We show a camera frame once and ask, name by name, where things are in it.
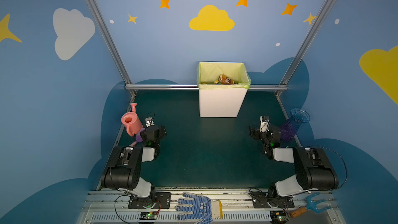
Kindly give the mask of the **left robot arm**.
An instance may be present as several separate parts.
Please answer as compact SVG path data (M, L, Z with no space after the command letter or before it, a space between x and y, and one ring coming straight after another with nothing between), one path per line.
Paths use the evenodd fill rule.
M129 208L151 209L160 203L155 187L141 177L142 164L155 161L160 154L160 140L167 136L165 126L151 125L136 135L135 146L114 147L101 177L103 188L130 194Z

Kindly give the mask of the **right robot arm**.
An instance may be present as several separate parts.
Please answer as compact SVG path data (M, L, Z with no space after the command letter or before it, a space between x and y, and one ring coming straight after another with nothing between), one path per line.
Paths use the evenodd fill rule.
M263 124L249 127L249 136L261 141L262 152L270 159L294 165L294 174L272 183L267 195L287 198L308 191L329 191L339 188L338 175L323 148L280 147L280 129Z

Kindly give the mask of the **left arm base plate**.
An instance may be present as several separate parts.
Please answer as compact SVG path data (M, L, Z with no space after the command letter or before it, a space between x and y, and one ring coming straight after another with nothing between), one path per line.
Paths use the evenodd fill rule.
M131 195L128 209L169 209L171 204L170 192L152 192L147 198Z

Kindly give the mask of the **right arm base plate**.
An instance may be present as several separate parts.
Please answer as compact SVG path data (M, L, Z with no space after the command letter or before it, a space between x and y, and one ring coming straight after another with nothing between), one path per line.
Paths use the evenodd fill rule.
M267 193L262 191L250 191L249 195L252 198L254 208L294 208L292 198L288 197L270 197Z

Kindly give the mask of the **brown Nescafe bottle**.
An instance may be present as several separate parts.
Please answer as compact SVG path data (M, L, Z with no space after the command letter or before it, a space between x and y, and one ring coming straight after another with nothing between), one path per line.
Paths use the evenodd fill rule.
M230 77L228 77L224 74L221 74L218 77L217 81L219 81L221 85L234 85L235 84L235 81L233 79L231 79Z

